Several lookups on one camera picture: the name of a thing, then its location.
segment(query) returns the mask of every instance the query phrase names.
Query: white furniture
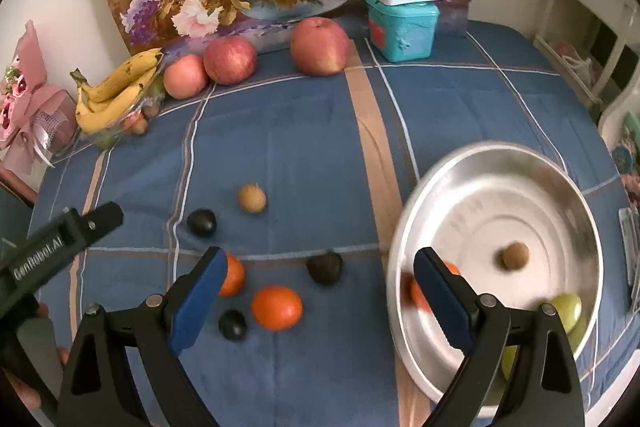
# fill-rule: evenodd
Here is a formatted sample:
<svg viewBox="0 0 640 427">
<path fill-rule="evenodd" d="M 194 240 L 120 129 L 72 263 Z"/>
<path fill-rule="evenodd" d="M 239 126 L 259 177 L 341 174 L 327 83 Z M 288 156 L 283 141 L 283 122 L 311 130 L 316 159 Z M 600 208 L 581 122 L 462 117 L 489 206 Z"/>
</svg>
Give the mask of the white furniture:
<svg viewBox="0 0 640 427">
<path fill-rule="evenodd" d="M 535 45 L 546 55 L 556 70 L 562 74 L 567 83 L 574 89 L 578 98 L 587 108 L 600 103 L 600 93 L 609 82 L 611 75 L 620 60 L 625 45 L 640 42 L 640 17 L 636 0 L 578 0 L 587 7 L 601 22 L 605 23 L 618 36 L 616 43 L 604 65 L 602 74 L 594 86 L 588 86 L 575 74 L 569 64 L 560 57 L 546 40 L 546 30 L 551 18 L 555 0 L 546 0 L 545 8 L 536 32 Z M 586 56 L 593 44 L 597 31 L 589 35 L 585 42 L 578 46 L 582 57 Z"/>
</svg>

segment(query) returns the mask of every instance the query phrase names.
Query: teal container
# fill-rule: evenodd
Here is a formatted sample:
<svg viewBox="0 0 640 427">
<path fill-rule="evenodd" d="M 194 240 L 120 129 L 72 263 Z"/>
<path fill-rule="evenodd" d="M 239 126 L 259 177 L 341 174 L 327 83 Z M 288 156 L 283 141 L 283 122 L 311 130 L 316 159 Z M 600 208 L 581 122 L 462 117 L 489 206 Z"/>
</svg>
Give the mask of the teal container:
<svg viewBox="0 0 640 427">
<path fill-rule="evenodd" d="M 440 10 L 432 2 L 387 6 L 367 0 L 371 41 L 389 62 L 431 56 Z"/>
</svg>

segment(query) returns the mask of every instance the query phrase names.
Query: green fruit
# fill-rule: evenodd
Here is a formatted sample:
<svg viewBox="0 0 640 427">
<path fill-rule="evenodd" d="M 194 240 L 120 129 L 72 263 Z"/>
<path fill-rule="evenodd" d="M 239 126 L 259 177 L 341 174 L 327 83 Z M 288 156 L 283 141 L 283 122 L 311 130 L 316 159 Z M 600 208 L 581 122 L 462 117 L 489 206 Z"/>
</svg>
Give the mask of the green fruit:
<svg viewBox="0 0 640 427">
<path fill-rule="evenodd" d="M 563 293 L 551 300 L 558 311 L 562 327 L 566 333 L 571 333 L 582 313 L 582 301 L 575 293 Z"/>
<path fill-rule="evenodd" d="M 500 367 L 502 368 L 504 378 L 507 380 L 509 380 L 509 377 L 511 376 L 511 369 L 513 368 L 513 362 L 516 360 L 517 351 L 518 346 L 507 346 L 502 352 L 502 362 L 500 363 Z"/>
</svg>

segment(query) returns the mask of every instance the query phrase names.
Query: metal bowl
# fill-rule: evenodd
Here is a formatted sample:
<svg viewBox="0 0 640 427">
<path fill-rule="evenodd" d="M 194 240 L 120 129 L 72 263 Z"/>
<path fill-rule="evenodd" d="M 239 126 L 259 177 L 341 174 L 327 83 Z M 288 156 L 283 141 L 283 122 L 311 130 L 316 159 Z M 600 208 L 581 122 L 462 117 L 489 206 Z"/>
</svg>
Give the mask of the metal bowl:
<svg viewBox="0 0 640 427">
<path fill-rule="evenodd" d="M 499 251 L 514 241 L 528 246 L 529 263 L 507 272 Z M 409 374 L 438 401 L 463 355 L 409 296 L 414 256 L 423 247 L 456 264 L 476 293 L 491 293 L 508 307 L 534 309 L 577 293 L 582 315 L 569 340 L 574 357 L 580 355 L 598 315 L 602 250 L 580 190 L 547 158 L 511 143 L 473 144 L 437 163 L 405 206 L 388 264 L 389 319 Z M 495 415 L 505 385 L 498 371 L 481 417 Z"/>
</svg>

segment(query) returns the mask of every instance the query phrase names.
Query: finger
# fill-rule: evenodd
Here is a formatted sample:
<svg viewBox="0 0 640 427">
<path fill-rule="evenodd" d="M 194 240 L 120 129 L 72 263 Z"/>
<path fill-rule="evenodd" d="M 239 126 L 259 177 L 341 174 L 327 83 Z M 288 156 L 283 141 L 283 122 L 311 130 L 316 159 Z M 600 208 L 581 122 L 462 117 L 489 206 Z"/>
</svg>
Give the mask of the finger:
<svg viewBox="0 0 640 427">
<path fill-rule="evenodd" d="M 44 302 L 40 303 L 40 307 L 36 311 L 36 316 L 41 319 L 49 317 L 49 307 Z"/>
<path fill-rule="evenodd" d="M 59 347 L 58 358 L 60 359 L 60 363 L 62 365 L 66 365 L 66 363 L 69 361 L 69 350 L 66 349 L 66 347 Z"/>
<path fill-rule="evenodd" d="M 27 409 L 33 410 L 41 406 L 42 401 L 40 400 L 40 395 L 38 393 L 26 385 L 22 380 L 14 377 L 14 375 L 9 373 L 7 370 L 3 369 L 3 371 L 9 380 L 9 383 L 15 389 L 15 392 Z"/>
</svg>

